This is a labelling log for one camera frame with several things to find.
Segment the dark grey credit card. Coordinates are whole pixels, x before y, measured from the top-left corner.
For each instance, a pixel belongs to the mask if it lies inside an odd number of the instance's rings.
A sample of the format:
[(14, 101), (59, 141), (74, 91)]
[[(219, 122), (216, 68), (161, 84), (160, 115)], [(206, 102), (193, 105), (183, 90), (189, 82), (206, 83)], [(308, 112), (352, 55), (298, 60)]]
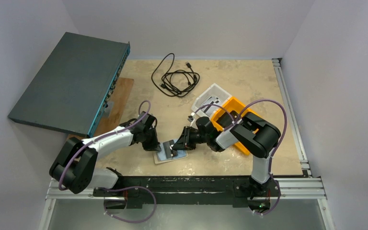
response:
[(177, 151), (173, 149), (174, 144), (175, 144), (174, 139), (171, 139), (163, 143), (165, 156), (166, 156), (166, 159), (168, 160), (178, 155)]

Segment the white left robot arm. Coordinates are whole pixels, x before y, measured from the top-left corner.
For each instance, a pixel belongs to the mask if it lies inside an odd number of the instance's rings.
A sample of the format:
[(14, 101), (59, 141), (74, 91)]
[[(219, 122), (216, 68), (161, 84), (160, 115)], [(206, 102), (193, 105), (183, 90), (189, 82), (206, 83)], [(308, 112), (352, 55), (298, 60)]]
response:
[(69, 138), (49, 169), (61, 191), (78, 194), (87, 188), (112, 189), (121, 174), (113, 169), (97, 169), (97, 161), (108, 154), (140, 143), (145, 151), (159, 151), (157, 119), (145, 111), (138, 118), (93, 138)]

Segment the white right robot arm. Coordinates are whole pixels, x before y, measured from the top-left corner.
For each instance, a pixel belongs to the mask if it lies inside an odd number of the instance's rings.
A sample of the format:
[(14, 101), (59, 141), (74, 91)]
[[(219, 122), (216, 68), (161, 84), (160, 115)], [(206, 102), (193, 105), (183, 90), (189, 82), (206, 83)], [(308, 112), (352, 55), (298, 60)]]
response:
[(200, 117), (196, 127), (185, 126), (173, 144), (172, 151), (194, 150), (197, 144), (206, 144), (214, 152), (222, 152), (235, 143), (241, 143), (253, 155), (252, 181), (265, 184), (270, 179), (270, 158), (281, 139), (279, 129), (252, 112), (247, 112), (240, 122), (219, 131), (212, 121)]

